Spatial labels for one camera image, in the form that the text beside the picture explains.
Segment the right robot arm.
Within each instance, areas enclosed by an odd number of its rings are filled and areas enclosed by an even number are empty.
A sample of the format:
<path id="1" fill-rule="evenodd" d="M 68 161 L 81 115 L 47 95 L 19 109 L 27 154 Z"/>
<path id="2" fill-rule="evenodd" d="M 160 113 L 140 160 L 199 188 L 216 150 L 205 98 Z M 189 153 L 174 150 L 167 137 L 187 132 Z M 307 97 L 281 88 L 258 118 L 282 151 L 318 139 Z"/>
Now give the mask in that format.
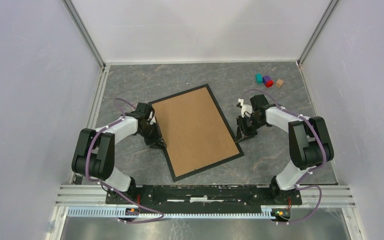
<path id="1" fill-rule="evenodd" d="M 282 204 L 289 198 L 289 191 L 300 188 L 305 176 L 334 158 L 332 141 L 322 117 L 294 113 L 277 101 L 270 104 L 265 94 L 251 97 L 249 104 L 239 98 L 236 106 L 240 108 L 240 115 L 236 118 L 235 142 L 255 137 L 262 127 L 277 127 L 288 134 L 290 161 L 269 185 L 268 196 L 273 203 Z"/>

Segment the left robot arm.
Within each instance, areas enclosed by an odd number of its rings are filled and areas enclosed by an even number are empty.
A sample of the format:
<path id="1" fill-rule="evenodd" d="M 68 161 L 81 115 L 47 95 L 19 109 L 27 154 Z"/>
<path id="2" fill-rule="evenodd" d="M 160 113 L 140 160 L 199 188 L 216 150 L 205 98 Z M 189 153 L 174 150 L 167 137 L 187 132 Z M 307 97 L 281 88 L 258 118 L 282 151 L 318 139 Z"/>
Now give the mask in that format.
<path id="1" fill-rule="evenodd" d="M 94 182 L 104 183 L 110 191 L 118 191 L 125 204 L 137 198 L 135 180 L 115 167 L 115 146 L 129 136 L 139 135 L 146 146 L 165 150 L 167 145 L 149 103 L 140 102 L 132 112 L 102 127 L 80 131 L 71 169 Z"/>

